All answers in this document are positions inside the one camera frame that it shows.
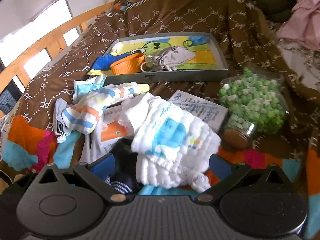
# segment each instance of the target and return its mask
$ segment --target wooden bed frame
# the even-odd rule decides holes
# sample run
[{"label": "wooden bed frame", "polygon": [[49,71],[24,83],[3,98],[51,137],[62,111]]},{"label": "wooden bed frame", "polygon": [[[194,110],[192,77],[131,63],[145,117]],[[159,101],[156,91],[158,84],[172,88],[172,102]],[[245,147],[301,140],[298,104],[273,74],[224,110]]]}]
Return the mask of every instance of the wooden bed frame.
[{"label": "wooden bed frame", "polygon": [[88,26],[86,21],[92,19],[93,17],[101,14],[105,10],[111,8],[116,1],[103,4],[99,7],[91,9],[83,14],[74,17],[70,21],[60,25],[58,28],[55,28],[47,35],[43,36],[41,39],[32,44],[27,48],[22,54],[17,57],[9,66],[7,66],[0,73],[0,93],[6,88],[10,83],[12,78],[17,75],[24,87],[30,82],[30,77],[24,69],[24,65],[38,54],[41,50],[46,49],[51,59],[54,59],[61,51],[67,48],[66,41],[63,38],[63,35],[70,31],[71,29],[79,26],[81,32],[83,32]]}]

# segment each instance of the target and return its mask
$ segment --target brown blanket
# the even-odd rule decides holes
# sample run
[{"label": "brown blanket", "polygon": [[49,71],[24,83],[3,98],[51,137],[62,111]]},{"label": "brown blanket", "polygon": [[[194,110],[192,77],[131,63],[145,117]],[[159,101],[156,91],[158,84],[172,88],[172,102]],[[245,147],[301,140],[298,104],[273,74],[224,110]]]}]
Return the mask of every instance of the brown blanket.
[{"label": "brown blanket", "polygon": [[[282,158],[299,158],[307,152],[310,128],[317,126],[320,117],[317,106],[320,97],[317,91],[301,85],[295,72],[287,67],[262,12],[252,3],[247,0],[135,0],[128,4],[128,0],[121,0],[122,6],[127,5],[126,9],[115,6],[98,16],[75,49],[31,81],[16,117],[24,117],[28,126],[52,131],[57,98],[71,103],[73,81],[87,79],[86,73],[95,59],[117,38],[149,33],[210,32],[229,62],[229,75],[241,74],[246,63],[252,62],[282,73],[289,87],[285,94],[290,109],[289,122],[276,135],[257,135],[252,147]],[[180,89],[216,101],[219,83],[154,84],[152,89],[153,94],[165,99]],[[14,121],[12,128],[17,125],[20,123]],[[20,135],[9,132],[9,140],[20,144]],[[30,139],[30,130],[24,131],[22,140],[25,144],[35,141]]]}]

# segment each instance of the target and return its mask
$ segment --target green candy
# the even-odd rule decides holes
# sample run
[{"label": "green candy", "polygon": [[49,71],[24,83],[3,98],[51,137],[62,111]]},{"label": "green candy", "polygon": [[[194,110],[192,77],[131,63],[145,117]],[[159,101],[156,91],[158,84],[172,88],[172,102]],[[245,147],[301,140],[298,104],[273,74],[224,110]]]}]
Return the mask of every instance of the green candy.
[{"label": "green candy", "polygon": [[219,91],[221,104],[231,112],[227,126],[248,130],[254,123],[260,132],[276,133],[286,117],[278,89],[276,80],[265,80],[245,68],[243,76]]}]

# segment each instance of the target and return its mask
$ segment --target window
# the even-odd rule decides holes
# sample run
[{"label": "window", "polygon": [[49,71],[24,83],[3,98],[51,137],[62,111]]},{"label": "window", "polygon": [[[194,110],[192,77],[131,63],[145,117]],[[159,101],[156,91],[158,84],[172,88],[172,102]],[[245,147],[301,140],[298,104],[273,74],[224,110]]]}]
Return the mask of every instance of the window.
[{"label": "window", "polygon": [[[53,0],[33,21],[21,29],[14,31],[0,40],[0,59],[5,67],[14,61],[23,51],[37,40],[57,28],[61,24],[72,19],[67,0]],[[63,35],[66,43],[70,46],[78,37],[76,28]],[[44,49],[30,59],[24,68],[32,79],[51,59]],[[13,81],[23,93],[25,88],[15,76]]]}]

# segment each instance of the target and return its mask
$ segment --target striped towel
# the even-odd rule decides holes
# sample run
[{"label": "striped towel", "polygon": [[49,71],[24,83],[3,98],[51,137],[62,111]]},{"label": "striped towel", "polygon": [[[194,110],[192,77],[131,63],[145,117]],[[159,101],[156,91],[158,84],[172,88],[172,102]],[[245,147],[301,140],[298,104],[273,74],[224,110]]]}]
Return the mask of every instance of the striped towel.
[{"label": "striped towel", "polygon": [[62,119],[70,130],[83,134],[91,133],[103,111],[118,102],[146,93],[149,85],[135,82],[121,85],[107,85],[87,93],[76,105],[63,110]]}]

